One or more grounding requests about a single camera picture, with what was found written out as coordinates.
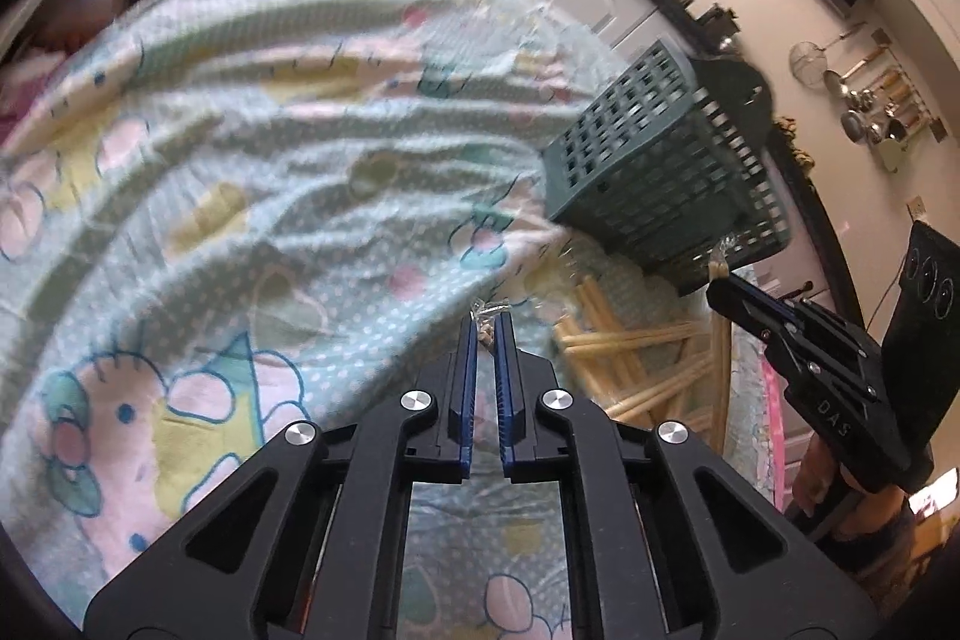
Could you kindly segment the person's right hand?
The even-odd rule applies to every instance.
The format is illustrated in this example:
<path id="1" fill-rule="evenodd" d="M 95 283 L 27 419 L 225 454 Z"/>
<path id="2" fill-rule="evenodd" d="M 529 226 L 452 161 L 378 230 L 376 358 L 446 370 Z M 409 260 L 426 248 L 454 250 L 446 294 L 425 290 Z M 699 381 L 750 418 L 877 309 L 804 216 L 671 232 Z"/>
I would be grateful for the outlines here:
<path id="1" fill-rule="evenodd" d="M 857 503 L 817 548 L 854 580 L 887 580 L 908 562 L 913 547 L 914 516 L 907 494 L 895 484 L 867 492 L 814 435 L 793 484 L 794 502 L 807 518 L 814 516 L 837 477 L 853 489 Z"/>

